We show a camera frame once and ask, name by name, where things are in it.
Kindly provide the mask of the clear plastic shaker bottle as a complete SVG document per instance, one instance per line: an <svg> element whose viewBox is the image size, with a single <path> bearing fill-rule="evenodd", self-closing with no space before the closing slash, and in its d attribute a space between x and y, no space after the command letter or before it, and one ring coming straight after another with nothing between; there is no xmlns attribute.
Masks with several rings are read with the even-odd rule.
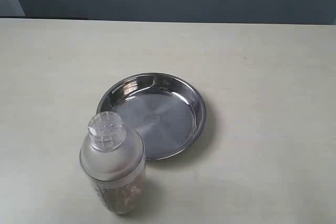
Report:
<svg viewBox="0 0 336 224"><path fill-rule="evenodd" d="M145 148L119 115L101 112L89 121L79 160L110 212L123 215L134 209L145 188Z"/></svg>

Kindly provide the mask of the round stainless steel plate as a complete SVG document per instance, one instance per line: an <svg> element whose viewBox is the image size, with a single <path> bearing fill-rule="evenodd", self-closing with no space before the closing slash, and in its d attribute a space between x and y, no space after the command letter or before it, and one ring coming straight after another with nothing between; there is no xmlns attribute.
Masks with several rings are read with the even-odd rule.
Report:
<svg viewBox="0 0 336 224"><path fill-rule="evenodd" d="M97 113L111 111L138 132L148 160L173 157L202 134L207 111L200 93L185 80L166 73L140 73L114 84Z"/></svg>

